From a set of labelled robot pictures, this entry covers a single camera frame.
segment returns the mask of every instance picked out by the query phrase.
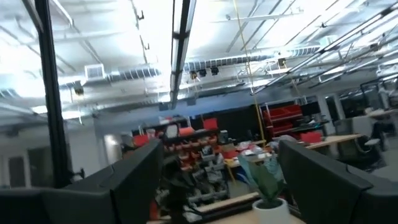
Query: green leaves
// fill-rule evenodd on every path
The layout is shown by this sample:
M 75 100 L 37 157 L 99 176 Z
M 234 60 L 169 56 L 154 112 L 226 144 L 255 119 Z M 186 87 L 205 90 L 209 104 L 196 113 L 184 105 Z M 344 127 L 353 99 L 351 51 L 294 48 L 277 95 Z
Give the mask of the green leaves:
M 273 164 L 268 164 L 268 166 L 272 168 L 272 172 L 268 170 L 266 164 L 257 165 L 247 161 L 241 155 L 238 156 L 238 160 L 247 175 L 247 182 L 253 189 L 259 192 L 265 205 L 267 207 L 272 207 L 272 205 L 275 204 L 276 198 L 282 191 L 284 184 L 280 166 L 277 162 L 275 164 L 276 159 L 271 160 Z

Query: floor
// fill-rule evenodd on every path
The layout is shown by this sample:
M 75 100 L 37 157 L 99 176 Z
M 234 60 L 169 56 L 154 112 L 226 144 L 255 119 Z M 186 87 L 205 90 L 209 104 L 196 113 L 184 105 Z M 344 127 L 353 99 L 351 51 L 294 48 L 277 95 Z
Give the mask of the floor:
M 373 175 L 398 182 L 398 138 L 388 138 L 388 150 L 383 152 L 387 166 L 375 170 Z M 250 193 L 249 188 L 243 182 L 236 181 L 236 184 L 228 182 L 230 197 L 238 197 Z

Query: black pole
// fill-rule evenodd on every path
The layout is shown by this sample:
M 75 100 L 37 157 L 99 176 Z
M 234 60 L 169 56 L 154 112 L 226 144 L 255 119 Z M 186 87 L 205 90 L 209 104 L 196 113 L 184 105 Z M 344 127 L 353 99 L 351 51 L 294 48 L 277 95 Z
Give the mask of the black pole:
M 63 118 L 58 85 L 57 64 L 50 18 L 49 0 L 35 0 L 37 13 L 42 21 L 43 32 L 38 30 L 42 59 L 45 102 L 53 163 L 54 187 L 62 188 L 70 184 L 68 152 L 63 129 Z

